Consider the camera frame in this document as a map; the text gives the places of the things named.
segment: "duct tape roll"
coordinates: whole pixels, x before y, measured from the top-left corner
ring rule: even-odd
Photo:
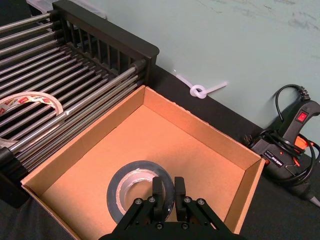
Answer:
[[[7,96],[1,99],[0,100],[0,116],[15,106],[25,104],[25,103],[30,103],[30,102],[34,102],[34,103],[38,102],[38,103],[50,105],[52,108],[55,109],[56,115],[59,115],[64,111],[61,103],[54,96],[44,92],[39,92],[39,91],[25,91],[25,92],[13,94],[11,96]],[[43,138],[45,135],[53,131],[58,126],[59,125],[51,128],[45,134],[37,138],[35,142]],[[16,140],[7,140],[7,139],[0,138],[0,147],[9,148],[16,142],[17,142]]]
[[[129,189],[142,181],[152,182],[161,177],[164,191],[164,218],[170,215],[175,199],[174,184],[170,175],[158,164],[151,161],[134,161],[120,168],[112,177],[106,194],[106,202],[112,219],[118,224],[124,214],[125,197]]]

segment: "cardboard box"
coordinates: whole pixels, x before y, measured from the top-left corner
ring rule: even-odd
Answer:
[[[107,207],[112,176],[139,160],[184,177],[187,195],[204,198],[234,233],[264,166],[259,155],[142,86],[21,182],[75,239],[97,240],[116,226]]]

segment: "light blue wall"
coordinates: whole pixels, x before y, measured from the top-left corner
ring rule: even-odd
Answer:
[[[159,47],[160,67],[206,88],[228,81],[210,96],[263,128],[285,84],[304,86],[320,103],[319,0],[88,1]],[[295,97],[288,90],[280,106]],[[320,117],[303,133],[320,143]]]

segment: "roll of tape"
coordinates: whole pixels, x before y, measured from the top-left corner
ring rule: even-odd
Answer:
[[[161,177],[164,190],[164,217],[170,215],[174,206],[175,189],[170,175],[158,164],[151,161],[134,161],[120,168],[112,177],[106,194],[106,202],[112,219],[119,223],[125,211],[125,197],[129,189],[142,181],[152,182]]]
[[[30,103],[30,102],[39,102],[39,103],[50,105],[55,109],[56,115],[59,115],[64,111],[61,103],[54,96],[44,92],[39,92],[39,91],[25,91],[25,92],[13,94],[11,96],[7,96],[1,99],[0,100],[0,116],[15,106],[25,104],[25,103]],[[45,135],[53,131],[58,126],[59,125],[51,128],[49,131],[47,131],[45,134],[37,138],[35,141],[38,141],[39,139],[43,138]],[[16,142],[17,142],[16,140],[7,140],[7,139],[0,138],[0,147],[9,148]]]

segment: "red power switch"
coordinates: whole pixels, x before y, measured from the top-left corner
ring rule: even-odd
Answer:
[[[302,111],[302,112],[300,112],[297,120],[299,122],[303,123],[306,120],[307,116],[308,116],[308,114]]]

